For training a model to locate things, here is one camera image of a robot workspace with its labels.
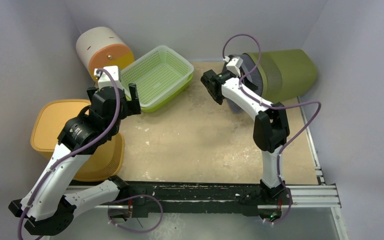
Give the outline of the grey slatted waste basket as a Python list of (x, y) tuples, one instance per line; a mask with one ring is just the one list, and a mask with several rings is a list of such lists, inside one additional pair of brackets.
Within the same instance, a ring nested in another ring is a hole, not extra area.
[[(247, 53), (243, 54), (232, 54), (228, 56), (229, 58), (240, 57), (243, 62), (241, 67), (239, 68), (242, 74), (248, 73), (255, 65), (255, 61), (251, 58), (251, 56)], [(254, 93), (261, 96), (263, 93), (263, 78), (258, 69), (255, 69), (244, 79), (245, 86), (249, 89), (253, 90)], [(243, 110), (233, 101), (227, 99), (228, 106), (234, 114), (239, 114)]]

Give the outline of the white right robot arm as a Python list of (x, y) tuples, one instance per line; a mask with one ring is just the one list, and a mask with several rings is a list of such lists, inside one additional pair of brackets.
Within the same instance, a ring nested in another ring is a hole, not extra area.
[(280, 198), (285, 189), (282, 174), (282, 149), (287, 143), (290, 128), (286, 110), (281, 103), (273, 105), (243, 84), (232, 72), (204, 72), (200, 81), (213, 100), (221, 105), (225, 99), (234, 102), (253, 120), (252, 138), (262, 153), (262, 200), (268, 204)]

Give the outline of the olive green waste basket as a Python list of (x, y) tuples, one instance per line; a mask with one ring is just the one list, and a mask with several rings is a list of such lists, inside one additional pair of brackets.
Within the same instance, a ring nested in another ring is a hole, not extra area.
[(261, 97), (282, 102), (306, 93), (317, 79), (317, 69), (301, 49), (265, 51), (258, 60), (258, 52), (246, 52), (254, 60), (262, 76)]

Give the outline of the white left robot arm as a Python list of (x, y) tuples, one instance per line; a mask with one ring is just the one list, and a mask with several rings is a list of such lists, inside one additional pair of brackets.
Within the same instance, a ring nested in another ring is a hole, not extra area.
[(104, 203), (118, 205), (129, 199), (128, 184), (110, 176), (99, 185), (67, 194), (66, 189), (97, 148), (110, 141), (121, 120), (141, 113), (137, 87), (129, 84), (130, 100), (120, 88), (106, 86), (87, 90), (90, 105), (69, 119), (58, 136), (53, 155), (32, 190), (8, 208), (20, 219), (19, 229), (33, 236), (55, 236), (74, 218)]

